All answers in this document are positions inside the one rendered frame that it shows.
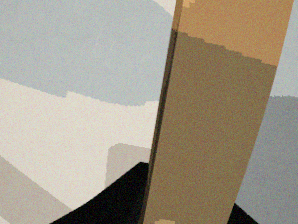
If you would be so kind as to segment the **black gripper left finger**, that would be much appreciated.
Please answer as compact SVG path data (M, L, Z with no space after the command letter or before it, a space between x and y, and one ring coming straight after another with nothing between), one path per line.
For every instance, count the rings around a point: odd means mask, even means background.
M97 193L92 200L84 202L67 216L51 224L138 224L142 213L148 165L138 163Z

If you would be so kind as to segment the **long tan wooden rail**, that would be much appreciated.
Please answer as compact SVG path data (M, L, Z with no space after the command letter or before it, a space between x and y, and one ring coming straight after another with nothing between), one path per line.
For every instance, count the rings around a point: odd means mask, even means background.
M226 224L294 0L177 0L138 224Z

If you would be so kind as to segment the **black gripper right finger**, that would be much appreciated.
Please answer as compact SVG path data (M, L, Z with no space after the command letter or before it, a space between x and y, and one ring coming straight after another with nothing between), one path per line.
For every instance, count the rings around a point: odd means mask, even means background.
M257 221L246 212L243 212L241 206L234 204L226 224L257 224Z

